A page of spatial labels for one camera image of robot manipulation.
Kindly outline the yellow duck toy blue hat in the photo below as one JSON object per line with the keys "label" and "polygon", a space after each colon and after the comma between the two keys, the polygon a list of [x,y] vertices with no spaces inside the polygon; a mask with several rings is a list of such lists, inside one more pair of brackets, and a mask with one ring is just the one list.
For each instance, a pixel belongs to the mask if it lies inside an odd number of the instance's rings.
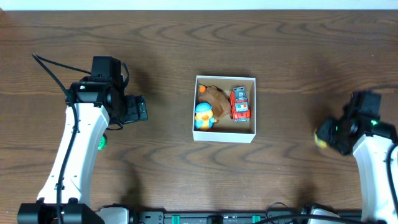
{"label": "yellow duck toy blue hat", "polygon": [[199,103],[195,107],[195,129],[199,131],[210,130],[216,119],[214,117],[213,107],[207,103]]}

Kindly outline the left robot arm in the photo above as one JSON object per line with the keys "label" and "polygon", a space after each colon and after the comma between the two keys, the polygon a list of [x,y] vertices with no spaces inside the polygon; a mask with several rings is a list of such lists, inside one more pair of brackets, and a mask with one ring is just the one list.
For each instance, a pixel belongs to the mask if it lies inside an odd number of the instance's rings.
{"label": "left robot arm", "polygon": [[145,99],[125,94],[129,71],[116,58],[95,56],[85,73],[70,88],[61,87],[67,108],[57,156],[36,202],[20,205],[18,223],[139,223],[138,213],[126,205],[93,211],[90,190],[105,131],[147,120]]}

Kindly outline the yellow ball blue letters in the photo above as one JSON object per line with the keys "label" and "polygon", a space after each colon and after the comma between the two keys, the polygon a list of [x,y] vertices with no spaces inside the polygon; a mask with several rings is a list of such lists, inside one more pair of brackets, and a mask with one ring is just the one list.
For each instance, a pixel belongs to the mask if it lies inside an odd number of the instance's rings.
{"label": "yellow ball blue letters", "polygon": [[321,139],[318,137],[317,131],[314,131],[313,137],[314,137],[315,144],[316,144],[319,148],[324,149],[324,148],[327,148],[327,147],[328,147],[328,144],[327,144],[325,141],[321,140]]}

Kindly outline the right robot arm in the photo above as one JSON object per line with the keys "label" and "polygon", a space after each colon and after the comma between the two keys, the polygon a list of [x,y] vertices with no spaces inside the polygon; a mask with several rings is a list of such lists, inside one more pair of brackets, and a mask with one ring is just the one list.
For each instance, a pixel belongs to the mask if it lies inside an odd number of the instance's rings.
{"label": "right robot arm", "polygon": [[353,155],[359,171],[363,221],[397,223],[397,130],[381,121],[381,95],[355,91],[343,115],[314,132],[319,147]]}

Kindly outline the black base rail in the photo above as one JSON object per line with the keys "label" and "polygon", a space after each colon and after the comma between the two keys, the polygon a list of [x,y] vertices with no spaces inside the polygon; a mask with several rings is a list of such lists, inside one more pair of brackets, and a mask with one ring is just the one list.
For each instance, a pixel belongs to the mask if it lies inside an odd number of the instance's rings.
{"label": "black base rail", "polygon": [[284,215],[324,215],[361,221],[361,210],[336,210],[324,205],[310,203],[301,208],[289,208],[281,202],[273,203],[264,211],[212,211],[212,212],[167,212],[165,210],[137,211],[126,205],[112,204],[103,206],[96,214],[105,223],[138,223],[138,224],[246,224],[257,223],[271,218],[272,223],[325,223],[315,219],[281,219]]}

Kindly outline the brown plush toy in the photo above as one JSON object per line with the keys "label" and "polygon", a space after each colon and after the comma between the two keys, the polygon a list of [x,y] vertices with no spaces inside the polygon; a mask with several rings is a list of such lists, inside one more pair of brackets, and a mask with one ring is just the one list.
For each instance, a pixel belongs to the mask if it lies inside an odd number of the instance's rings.
{"label": "brown plush toy", "polygon": [[230,113],[228,98],[216,86],[199,85],[199,94],[200,103],[209,103],[212,106],[215,119],[219,120]]}

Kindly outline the red toy fire truck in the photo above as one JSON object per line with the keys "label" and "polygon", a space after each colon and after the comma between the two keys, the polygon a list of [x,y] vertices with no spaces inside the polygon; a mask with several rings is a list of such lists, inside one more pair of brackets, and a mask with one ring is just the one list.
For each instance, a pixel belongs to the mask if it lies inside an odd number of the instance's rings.
{"label": "red toy fire truck", "polygon": [[231,104],[231,119],[234,122],[245,122],[251,118],[248,96],[244,86],[234,87],[229,101]]}

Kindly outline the green ridged disc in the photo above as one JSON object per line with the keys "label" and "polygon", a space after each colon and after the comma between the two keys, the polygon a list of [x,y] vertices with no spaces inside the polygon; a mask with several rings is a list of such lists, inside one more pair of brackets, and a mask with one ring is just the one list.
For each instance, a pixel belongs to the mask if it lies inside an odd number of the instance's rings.
{"label": "green ridged disc", "polygon": [[106,147],[106,145],[107,145],[107,137],[105,134],[103,134],[98,145],[98,150],[102,151]]}

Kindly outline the white cardboard box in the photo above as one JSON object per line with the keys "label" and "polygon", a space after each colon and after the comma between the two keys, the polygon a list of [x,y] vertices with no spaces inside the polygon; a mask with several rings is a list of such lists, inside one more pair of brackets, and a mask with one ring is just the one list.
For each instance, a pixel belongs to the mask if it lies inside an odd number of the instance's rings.
{"label": "white cardboard box", "polygon": [[[199,85],[216,86],[228,98],[234,87],[244,86],[249,101],[251,118],[245,122],[234,122],[231,110],[224,118],[216,120],[208,131],[195,129],[195,107],[199,102]],[[193,139],[196,141],[250,143],[256,135],[256,79],[248,77],[221,77],[199,75],[195,81],[195,99],[192,119]]]}

